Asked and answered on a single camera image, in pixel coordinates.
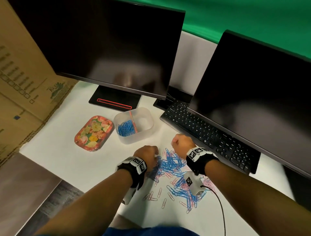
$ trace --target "green backdrop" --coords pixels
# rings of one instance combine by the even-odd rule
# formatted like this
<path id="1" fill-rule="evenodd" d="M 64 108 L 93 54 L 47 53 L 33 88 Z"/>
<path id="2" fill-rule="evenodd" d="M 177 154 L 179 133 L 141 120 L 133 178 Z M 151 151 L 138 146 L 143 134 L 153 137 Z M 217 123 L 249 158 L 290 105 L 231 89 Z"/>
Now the green backdrop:
<path id="1" fill-rule="evenodd" d="M 183 30 L 218 43 L 232 30 L 311 58 L 311 0 L 135 0 L 186 11 Z"/>

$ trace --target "fist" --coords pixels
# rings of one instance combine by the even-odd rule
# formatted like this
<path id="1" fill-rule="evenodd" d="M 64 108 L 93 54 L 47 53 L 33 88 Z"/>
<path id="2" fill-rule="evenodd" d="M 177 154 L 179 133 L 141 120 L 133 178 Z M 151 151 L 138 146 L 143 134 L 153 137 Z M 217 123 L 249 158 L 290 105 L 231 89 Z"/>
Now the fist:
<path id="1" fill-rule="evenodd" d="M 176 134 L 173 138 L 171 145 L 173 146 L 175 152 L 178 156 L 180 156 L 182 159 L 186 159 L 187 152 L 191 148 L 195 148 L 196 145 L 192 141 L 190 137 L 187 137 L 186 135 Z"/>
<path id="2" fill-rule="evenodd" d="M 142 148 L 136 150 L 134 157 L 143 159 L 147 165 L 147 172 L 150 172 L 158 163 L 158 159 L 155 156 L 158 154 L 159 150 L 157 146 L 143 146 Z"/>

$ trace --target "space bar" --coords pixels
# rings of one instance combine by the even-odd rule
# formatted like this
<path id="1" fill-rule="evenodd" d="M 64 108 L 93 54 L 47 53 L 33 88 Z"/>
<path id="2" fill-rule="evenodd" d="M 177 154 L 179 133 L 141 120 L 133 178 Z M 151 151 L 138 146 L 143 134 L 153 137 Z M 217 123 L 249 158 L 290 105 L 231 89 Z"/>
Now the space bar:
<path id="1" fill-rule="evenodd" d="M 186 126 L 182 126 L 182 125 L 178 125 L 179 127 L 181 127 L 183 130 L 186 130 L 189 134 L 193 135 L 196 138 L 199 138 L 199 135 L 197 133 L 195 133 L 193 130 L 188 129 Z"/>

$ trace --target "forearm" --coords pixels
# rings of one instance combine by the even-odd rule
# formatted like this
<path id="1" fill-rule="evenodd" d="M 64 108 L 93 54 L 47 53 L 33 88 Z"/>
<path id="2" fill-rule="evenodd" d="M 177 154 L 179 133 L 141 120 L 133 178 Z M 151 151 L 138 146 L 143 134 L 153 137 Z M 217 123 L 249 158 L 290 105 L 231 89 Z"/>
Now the forearm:
<path id="1" fill-rule="evenodd" d="M 216 160 L 205 173 L 259 235 L 311 235 L 311 213 L 276 189 Z"/>
<path id="2" fill-rule="evenodd" d="M 102 235 L 131 185 L 131 174 L 118 170 L 59 212 L 36 235 Z"/>

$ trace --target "plastic container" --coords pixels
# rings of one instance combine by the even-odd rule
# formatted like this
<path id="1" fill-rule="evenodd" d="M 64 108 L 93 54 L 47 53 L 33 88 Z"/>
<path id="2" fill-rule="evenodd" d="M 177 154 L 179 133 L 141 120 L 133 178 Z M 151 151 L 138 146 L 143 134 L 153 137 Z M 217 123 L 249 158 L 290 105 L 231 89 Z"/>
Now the plastic container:
<path id="1" fill-rule="evenodd" d="M 113 129 L 111 120 L 103 116 L 93 116 L 75 136 L 75 143 L 91 152 L 102 147 Z"/>
<path id="2" fill-rule="evenodd" d="M 132 134 L 127 137 L 122 137 L 118 133 L 118 125 L 131 120 L 130 111 L 125 111 L 117 114 L 114 117 L 114 125 L 116 127 L 116 132 L 120 141 L 124 144 L 132 144 L 134 142 L 146 139 L 150 137 L 153 133 L 154 121 L 150 111 L 147 108 L 140 107 L 137 109 L 131 110 L 133 120 L 136 124 L 137 133 Z"/>

